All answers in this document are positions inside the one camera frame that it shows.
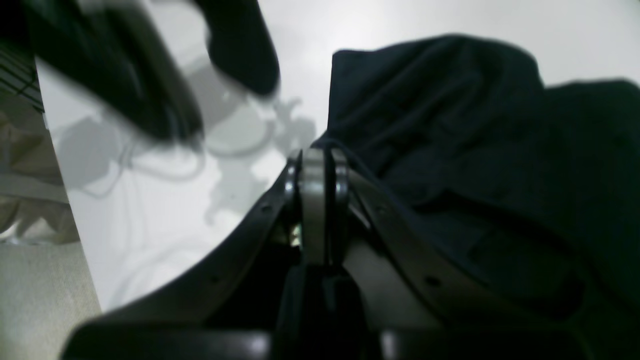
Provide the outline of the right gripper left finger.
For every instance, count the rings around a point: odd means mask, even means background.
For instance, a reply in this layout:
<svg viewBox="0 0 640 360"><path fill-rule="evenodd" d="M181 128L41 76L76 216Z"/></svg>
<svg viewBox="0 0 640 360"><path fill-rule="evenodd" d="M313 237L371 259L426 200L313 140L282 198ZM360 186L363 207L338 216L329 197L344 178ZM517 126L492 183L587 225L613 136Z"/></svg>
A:
<svg viewBox="0 0 640 360"><path fill-rule="evenodd" d="M325 155L299 150L276 182L210 254L160 289L80 326L63 360L285 360L276 330L291 244L311 223L323 244Z"/></svg>

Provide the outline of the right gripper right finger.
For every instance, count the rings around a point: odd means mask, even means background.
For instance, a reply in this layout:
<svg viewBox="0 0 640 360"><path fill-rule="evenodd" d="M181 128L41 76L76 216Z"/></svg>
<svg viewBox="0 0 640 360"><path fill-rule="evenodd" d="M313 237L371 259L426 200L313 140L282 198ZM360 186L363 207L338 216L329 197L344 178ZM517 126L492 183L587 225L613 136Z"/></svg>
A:
<svg viewBox="0 0 640 360"><path fill-rule="evenodd" d="M371 310L387 360L583 360L569 330L534 317L477 283L416 235L340 150L325 152L325 264L350 261L398 310Z"/></svg>

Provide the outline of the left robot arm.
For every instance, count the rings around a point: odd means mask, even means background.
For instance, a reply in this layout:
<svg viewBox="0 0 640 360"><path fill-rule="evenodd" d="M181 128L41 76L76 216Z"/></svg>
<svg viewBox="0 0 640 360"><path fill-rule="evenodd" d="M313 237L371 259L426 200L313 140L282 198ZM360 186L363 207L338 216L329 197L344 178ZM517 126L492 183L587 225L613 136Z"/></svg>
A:
<svg viewBox="0 0 640 360"><path fill-rule="evenodd" d="M274 43L256 0L196 0L213 66L255 95L278 87ZM23 47L160 142L204 131L193 92L137 0L3 0L1 39Z"/></svg>

